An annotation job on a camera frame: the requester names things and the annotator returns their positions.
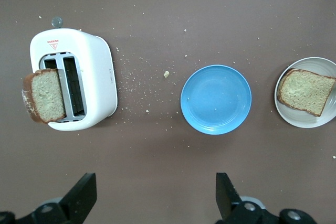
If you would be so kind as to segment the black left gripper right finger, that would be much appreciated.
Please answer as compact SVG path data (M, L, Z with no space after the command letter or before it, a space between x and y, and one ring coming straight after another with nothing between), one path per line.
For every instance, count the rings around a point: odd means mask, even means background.
M217 223L315 223L306 212L283 209L271 214L254 197L240 196L226 173L216 174L216 203L221 215Z

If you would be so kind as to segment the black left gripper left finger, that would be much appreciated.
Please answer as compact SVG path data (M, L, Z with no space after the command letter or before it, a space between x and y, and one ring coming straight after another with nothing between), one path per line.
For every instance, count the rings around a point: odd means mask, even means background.
M96 201L96 175L86 173L60 200L44 203L19 219L13 212L2 211L1 223L83 223Z

